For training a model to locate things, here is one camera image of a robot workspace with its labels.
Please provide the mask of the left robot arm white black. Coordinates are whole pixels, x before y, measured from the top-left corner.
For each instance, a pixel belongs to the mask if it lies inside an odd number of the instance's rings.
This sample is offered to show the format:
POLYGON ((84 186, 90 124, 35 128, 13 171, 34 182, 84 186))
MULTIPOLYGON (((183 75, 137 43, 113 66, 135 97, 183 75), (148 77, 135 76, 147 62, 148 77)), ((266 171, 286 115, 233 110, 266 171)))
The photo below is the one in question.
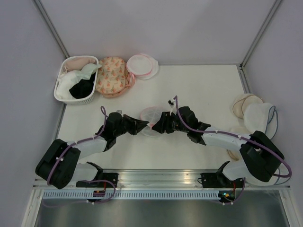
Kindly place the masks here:
POLYGON ((111 149, 117 137, 129 133, 137 135, 149 125, 148 121, 132 118, 118 112, 105 116, 104 124, 92 137, 69 144, 55 139, 36 166, 35 173, 48 185, 62 189, 69 184, 79 169, 78 160, 111 149))

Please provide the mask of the round mesh bag pink trim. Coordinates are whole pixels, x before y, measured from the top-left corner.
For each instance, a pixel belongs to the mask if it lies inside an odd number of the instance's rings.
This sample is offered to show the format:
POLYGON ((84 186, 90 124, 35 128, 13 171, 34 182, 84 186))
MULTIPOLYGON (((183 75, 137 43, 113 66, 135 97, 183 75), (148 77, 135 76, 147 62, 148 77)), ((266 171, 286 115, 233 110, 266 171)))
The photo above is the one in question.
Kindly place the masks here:
POLYGON ((144 136, 156 138, 161 134, 152 129, 152 127, 160 120, 162 112, 164 112, 164 108, 159 106, 148 107, 142 110, 140 114, 141 121, 148 121, 147 126, 141 130, 141 133, 144 136))

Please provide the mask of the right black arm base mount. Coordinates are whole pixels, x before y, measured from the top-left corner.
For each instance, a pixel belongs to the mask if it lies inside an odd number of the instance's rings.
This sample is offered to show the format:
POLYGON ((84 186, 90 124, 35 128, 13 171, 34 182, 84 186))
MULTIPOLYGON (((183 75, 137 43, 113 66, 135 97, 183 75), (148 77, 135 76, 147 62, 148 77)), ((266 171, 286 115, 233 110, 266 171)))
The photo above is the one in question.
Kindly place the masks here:
POLYGON ((224 174, 223 169, 230 161, 224 162, 214 173, 201 173, 203 188, 233 188, 242 187, 241 181, 231 181, 224 174))

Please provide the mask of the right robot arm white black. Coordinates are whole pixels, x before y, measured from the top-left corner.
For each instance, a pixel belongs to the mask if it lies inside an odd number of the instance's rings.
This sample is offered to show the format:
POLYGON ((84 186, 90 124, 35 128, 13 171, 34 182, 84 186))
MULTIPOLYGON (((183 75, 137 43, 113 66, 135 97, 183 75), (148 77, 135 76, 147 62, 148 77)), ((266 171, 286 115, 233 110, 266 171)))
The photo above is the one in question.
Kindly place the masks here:
POLYGON ((189 139, 205 146, 215 146, 240 155, 237 161, 226 161, 216 172, 216 181, 226 187, 239 178, 257 186, 273 185, 284 155, 261 131, 253 134, 233 134, 221 131, 210 124, 200 122, 188 106, 177 113, 162 112, 152 126, 158 133, 185 132, 189 139))

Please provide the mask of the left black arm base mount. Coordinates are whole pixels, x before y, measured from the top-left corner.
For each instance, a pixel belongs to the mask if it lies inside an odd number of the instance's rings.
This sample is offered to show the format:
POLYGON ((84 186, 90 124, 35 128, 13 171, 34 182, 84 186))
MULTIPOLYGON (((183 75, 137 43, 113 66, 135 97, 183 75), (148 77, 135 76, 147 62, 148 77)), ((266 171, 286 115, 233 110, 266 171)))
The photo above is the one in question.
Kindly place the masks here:
POLYGON ((117 187, 118 173, 104 172, 104 169, 92 162, 77 164, 72 181, 77 188, 114 188, 117 187))

